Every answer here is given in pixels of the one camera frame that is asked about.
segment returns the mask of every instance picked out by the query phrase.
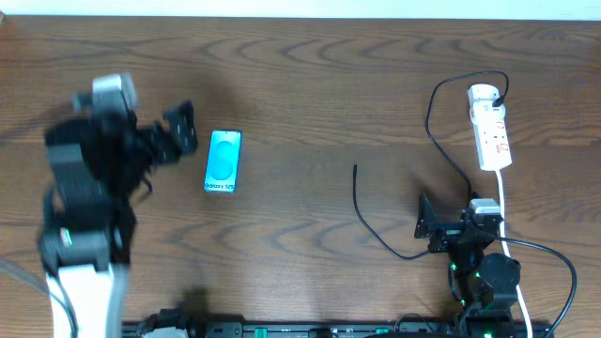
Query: white wall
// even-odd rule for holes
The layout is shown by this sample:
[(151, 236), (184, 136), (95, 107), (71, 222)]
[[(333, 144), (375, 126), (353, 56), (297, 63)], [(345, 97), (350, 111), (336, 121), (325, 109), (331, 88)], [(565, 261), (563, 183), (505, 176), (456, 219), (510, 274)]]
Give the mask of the white wall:
[(601, 20), (601, 0), (0, 0), (6, 14)]

